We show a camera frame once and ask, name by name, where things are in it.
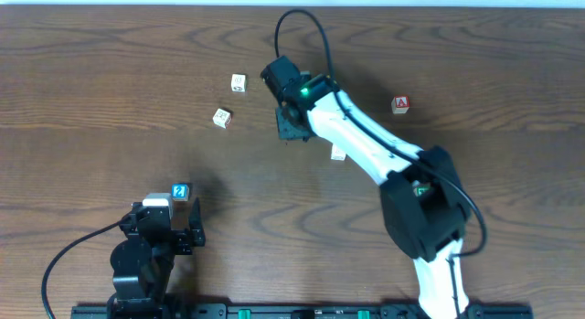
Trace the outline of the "blue number 2 block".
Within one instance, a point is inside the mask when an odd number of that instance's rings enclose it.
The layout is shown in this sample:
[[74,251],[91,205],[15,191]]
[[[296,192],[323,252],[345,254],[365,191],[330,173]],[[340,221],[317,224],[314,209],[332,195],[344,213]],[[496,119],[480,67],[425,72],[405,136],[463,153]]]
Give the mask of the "blue number 2 block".
[[188,184],[173,184],[171,195],[174,201],[187,202],[190,198],[190,186]]

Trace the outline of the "red letter A block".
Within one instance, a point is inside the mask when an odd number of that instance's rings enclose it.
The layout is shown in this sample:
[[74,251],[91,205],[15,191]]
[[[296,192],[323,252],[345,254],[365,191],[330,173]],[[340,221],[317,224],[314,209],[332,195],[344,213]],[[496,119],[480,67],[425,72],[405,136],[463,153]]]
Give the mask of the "red letter A block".
[[406,95],[395,96],[391,102],[391,110],[394,114],[404,114],[410,108],[410,99]]

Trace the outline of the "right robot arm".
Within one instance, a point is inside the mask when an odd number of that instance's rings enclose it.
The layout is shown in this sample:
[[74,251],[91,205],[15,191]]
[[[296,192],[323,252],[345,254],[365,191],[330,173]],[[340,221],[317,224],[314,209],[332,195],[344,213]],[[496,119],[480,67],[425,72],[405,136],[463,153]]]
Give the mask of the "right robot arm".
[[328,76],[288,68],[265,69],[261,78],[278,102],[280,138],[325,139],[378,185],[387,233],[413,260],[421,310],[431,318],[461,315],[469,305],[461,274],[463,237],[476,206],[449,154],[399,139]]

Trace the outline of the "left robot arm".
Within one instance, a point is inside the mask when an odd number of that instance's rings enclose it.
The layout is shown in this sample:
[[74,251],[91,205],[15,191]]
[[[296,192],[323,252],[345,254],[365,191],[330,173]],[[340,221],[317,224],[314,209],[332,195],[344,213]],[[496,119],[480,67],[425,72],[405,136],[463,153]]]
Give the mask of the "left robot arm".
[[206,243],[200,203],[193,201],[188,227],[173,229],[173,200],[169,194],[150,194],[132,204],[119,227],[126,240],[113,250],[110,263],[116,291],[114,313],[122,317],[160,318],[168,310],[165,292],[177,255],[190,255]]

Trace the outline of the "white block soccer ball picture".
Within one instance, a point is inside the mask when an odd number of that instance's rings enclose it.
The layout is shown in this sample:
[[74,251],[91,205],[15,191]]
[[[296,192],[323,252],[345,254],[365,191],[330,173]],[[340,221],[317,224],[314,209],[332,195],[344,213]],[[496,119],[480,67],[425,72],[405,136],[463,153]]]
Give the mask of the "white block soccer ball picture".
[[244,92],[247,85],[247,76],[245,74],[233,74],[231,77],[230,87],[234,92]]

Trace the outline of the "plain white wooden block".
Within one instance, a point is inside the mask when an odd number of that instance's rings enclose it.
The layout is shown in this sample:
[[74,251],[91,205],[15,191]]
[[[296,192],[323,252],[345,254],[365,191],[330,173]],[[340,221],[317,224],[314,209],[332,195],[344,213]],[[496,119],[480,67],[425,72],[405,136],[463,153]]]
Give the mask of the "plain white wooden block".
[[340,147],[333,144],[331,148],[331,155],[330,158],[335,161],[345,161],[346,159],[346,152],[343,151]]

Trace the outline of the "white block red side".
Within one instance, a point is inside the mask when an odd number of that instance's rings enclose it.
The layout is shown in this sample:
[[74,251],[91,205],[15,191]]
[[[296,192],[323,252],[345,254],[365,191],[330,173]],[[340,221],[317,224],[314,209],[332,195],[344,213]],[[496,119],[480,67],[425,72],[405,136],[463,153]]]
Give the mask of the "white block red side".
[[218,108],[213,115],[212,121],[215,125],[227,129],[232,121],[232,113],[222,108]]

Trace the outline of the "green letter R block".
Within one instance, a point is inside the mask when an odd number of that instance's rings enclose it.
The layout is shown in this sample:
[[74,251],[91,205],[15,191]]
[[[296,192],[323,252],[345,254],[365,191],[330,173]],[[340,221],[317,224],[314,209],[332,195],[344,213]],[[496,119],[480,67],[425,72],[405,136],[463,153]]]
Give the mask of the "green letter R block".
[[420,197],[420,196],[424,195],[429,190],[431,190],[431,186],[428,185],[428,184],[426,184],[426,185],[417,185],[413,189],[414,194],[415,194],[416,197]]

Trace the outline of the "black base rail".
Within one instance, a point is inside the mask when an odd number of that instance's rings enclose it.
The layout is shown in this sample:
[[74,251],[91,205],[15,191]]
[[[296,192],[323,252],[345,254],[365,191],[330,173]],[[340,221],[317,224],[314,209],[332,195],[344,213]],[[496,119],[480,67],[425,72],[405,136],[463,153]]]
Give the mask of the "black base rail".
[[[221,303],[196,304],[174,318],[199,319],[417,319],[427,315],[415,304],[382,306],[227,306]],[[528,306],[470,305],[460,314],[469,319],[533,319]]]

